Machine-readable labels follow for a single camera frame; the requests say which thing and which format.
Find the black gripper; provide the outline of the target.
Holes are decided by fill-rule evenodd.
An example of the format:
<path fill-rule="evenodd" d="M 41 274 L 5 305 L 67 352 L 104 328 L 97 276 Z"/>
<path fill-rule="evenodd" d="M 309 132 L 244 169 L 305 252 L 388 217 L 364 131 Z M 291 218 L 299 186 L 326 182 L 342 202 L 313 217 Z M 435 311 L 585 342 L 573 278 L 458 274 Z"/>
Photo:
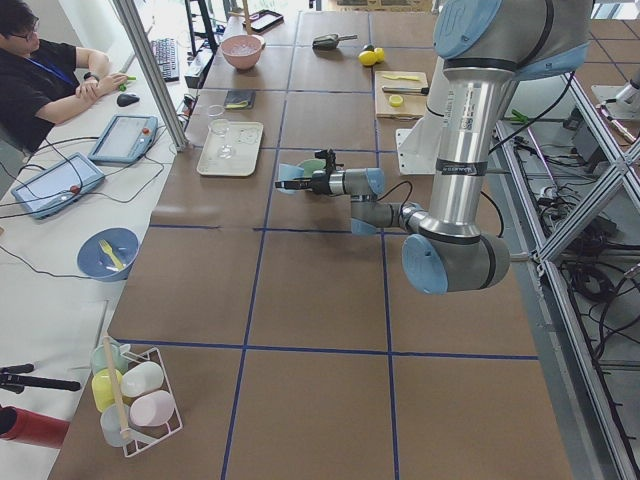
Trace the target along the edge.
<path fill-rule="evenodd" d="M 316 151 L 316 159 L 324 160 L 321 170 L 316 170 L 311 176 L 311 181 L 306 179 L 282 180 L 275 183 L 278 191 L 302 191 L 311 190 L 318 195 L 338 196 L 345 195 L 345 172 L 343 164 L 336 161 L 336 153 L 333 149 Z"/>

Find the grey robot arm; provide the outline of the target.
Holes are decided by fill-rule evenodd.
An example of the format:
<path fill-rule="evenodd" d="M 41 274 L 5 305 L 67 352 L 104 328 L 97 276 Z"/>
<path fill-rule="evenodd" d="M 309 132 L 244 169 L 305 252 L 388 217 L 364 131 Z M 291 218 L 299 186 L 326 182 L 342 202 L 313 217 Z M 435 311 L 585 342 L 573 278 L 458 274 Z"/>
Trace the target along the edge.
<path fill-rule="evenodd" d="M 402 266 L 410 284 L 426 294 L 481 290 L 506 275 L 506 243 L 483 233 L 476 213 L 490 139 L 512 82 L 557 76 L 586 59 L 590 1 L 448 1 L 435 25 L 434 46 L 449 83 L 429 208 L 384 203 L 379 168 L 340 170 L 332 150 L 317 157 L 325 167 L 305 176 L 284 165 L 281 191 L 351 198 L 351 228 L 408 232 Z"/>

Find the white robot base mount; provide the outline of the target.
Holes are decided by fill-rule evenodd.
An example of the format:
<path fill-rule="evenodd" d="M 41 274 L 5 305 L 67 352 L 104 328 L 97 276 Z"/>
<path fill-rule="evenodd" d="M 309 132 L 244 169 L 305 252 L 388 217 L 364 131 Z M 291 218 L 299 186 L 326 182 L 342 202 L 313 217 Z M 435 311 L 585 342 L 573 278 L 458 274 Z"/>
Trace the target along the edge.
<path fill-rule="evenodd" d="M 449 82 L 443 74 L 444 60 L 437 57 L 424 116 L 412 129 L 396 131 L 401 175 L 434 175 L 439 152 Z"/>

